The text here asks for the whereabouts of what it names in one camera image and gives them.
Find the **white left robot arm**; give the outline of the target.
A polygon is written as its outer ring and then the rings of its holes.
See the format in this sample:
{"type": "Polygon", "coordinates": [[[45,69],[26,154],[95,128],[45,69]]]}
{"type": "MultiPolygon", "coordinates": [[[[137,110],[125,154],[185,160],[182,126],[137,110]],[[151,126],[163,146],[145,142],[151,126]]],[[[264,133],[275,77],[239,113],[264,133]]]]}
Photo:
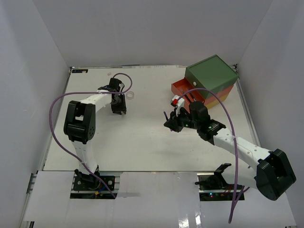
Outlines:
{"type": "Polygon", "coordinates": [[[107,86],[98,89],[97,94],[81,101],[70,101],[64,123],[64,134],[72,142],[79,162],[79,172],[85,174],[84,184],[91,190],[100,185],[100,177],[95,175],[98,165],[91,143],[96,131],[96,113],[111,106],[113,114],[126,114],[125,95],[121,92],[124,84],[117,78],[111,78],[107,86]]]}

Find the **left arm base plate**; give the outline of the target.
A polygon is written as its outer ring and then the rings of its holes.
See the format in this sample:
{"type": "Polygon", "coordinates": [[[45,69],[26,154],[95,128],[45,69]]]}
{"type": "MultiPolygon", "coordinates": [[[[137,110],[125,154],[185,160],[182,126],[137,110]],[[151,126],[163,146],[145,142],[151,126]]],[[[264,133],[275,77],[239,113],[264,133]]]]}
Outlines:
{"type": "MultiPolygon", "coordinates": [[[[112,193],[117,196],[119,183],[113,175],[103,175],[100,178],[105,182],[112,193]]],[[[96,180],[94,183],[80,179],[74,175],[73,184],[70,193],[71,199],[88,199],[88,200],[113,200],[112,194],[106,186],[96,180]]]]}

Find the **small clear tape roll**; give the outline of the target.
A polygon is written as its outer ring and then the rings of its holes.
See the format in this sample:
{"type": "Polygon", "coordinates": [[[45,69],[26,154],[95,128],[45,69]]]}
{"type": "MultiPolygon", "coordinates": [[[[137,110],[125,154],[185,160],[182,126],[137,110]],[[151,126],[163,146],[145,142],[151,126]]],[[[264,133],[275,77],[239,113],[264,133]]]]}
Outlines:
{"type": "Polygon", "coordinates": [[[134,92],[133,91],[128,91],[126,93],[126,98],[129,99],[129,100],[134,99],[134,92]]]}

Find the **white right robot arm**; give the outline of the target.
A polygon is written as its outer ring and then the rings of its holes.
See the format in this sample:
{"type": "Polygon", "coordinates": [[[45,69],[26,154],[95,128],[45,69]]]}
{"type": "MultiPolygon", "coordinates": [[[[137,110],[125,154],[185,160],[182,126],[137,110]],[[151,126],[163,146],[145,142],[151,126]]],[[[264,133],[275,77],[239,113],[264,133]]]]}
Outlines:
{"type": "Polygon", "coordinates": [[[248,177],[238,178],[239,185],[257,189],[266,198],[277,200],[296,182],[295,173],[284,151],[271,151],[235,137],[224,124],[211,119],[207,107],[200,101],[192,102],[185,109],[184,100],[175,97],[171,105],[174,110],[164,123],[165,127],[178,133],[183,128],[194,129],[201,139],[237,155],[253,169],[248,177]]]}

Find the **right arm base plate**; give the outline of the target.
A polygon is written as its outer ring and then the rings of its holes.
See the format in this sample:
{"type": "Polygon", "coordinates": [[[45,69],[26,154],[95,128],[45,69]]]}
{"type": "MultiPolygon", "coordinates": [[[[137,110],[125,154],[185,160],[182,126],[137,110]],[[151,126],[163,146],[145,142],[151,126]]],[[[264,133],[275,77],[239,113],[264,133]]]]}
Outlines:
{"type": "Polygon", "coordinates": [[[226,183],[213,172],[197,173],[195,185],[199,188],[201,202],[232,201],[234,185],[226,183]]]}

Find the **green drawer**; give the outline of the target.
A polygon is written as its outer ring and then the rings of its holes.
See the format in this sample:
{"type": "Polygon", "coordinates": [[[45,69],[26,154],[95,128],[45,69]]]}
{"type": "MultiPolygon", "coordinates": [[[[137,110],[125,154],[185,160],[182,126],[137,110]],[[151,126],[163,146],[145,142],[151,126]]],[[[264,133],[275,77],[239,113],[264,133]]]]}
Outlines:
{"type": "MultiPolygon", "coordinates": [[[[186,68],[185,70],[185,78],[187,81],[194,87],[194,88],[205,88],[205,86],[201,83],[201,74],[200,72],[194,72],[191,70],[189,67],[186,68]]],[[[206,99],[208,96],[208,91],[206,90],[197,90],[197,92],[200,93],[200,95],[206,99]]]]}

